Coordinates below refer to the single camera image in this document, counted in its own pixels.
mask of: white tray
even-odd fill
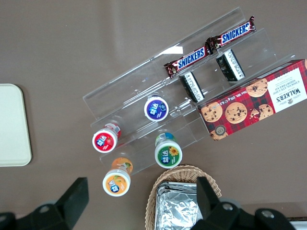
[[[23,93],[0,84],[0,167],[24,166],[32,158]]]

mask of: container lid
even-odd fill
[[[0,84],[0,167],[24,166],[32,158],[24,97],[13,84]]]
[[[176,142],[165,140],[157,145],[154,156],[158,165],[165,169],[171,169],[180,164],[182,151]]]
[[[100,129],[92,139],[93,147],[101,153],[112,151],[117,144],[117,135],[108,128]]]
[[[168,104],[163,98],[152,96],[146,101],[144,112],[149,120],[162,121],[168,115]]]
[[[130,188],[130,176],[122,169],[110,170],[102,181],[102,187],[110,196],[123,196]]]

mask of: snickers bar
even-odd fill
[[[174,74],[179,73],[180,71],[184,70],[188,66],[193,65],[195,62],[207,57],[210,52],[207,44],[188,55],[183,56],[177,61],[171,61],[164,65],[169,77],[173,77]]]
[[[217,50],[225,46],[229,42],[232,42],[254,31],[256,31],[256,28],[254,25],[254,16],[251,16],[250,19],[246,23],[241,24],[237,28],[231,31],[227,31],[221,35],[208,38],[207,44],[210,48],[210,52],[213,52],[213,50]]]

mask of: gray tabletop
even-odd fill
[[[0,0],[0,83],[24,93],[33,154],[27,166],[0,168],[0,212],[27,214],[86,176],[90,202],[76,230],[144,229],[164,169],[149,167],[125,196],[108,196],[82,97],[237,6],[267,30],[278,58],[307,58],[305,0]],[[306,216],[306,111],[303,101],[222,141],[205,138],[184,149],[182,163],[206,171],[248,212]]]

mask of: white label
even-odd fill
[[[275,112],[279,112],[307,99],[307,94],[299,68],[296,68],[268,82]]]
[[[225,52],[225,57],[230,65],[231,70],[233,71],[237,80],[241,80],[244,78],[244,73],[240,68],[238,62],[236,61],[235,57],[233,56],[231,49]]]
[[[192,74],[189,72],[187,74],[184,75],[187,81],[187,84],[190,86],[197,102],[200,102],[201,100],[204,99],[201,90],[199,89],[196,81],[194,80]]]

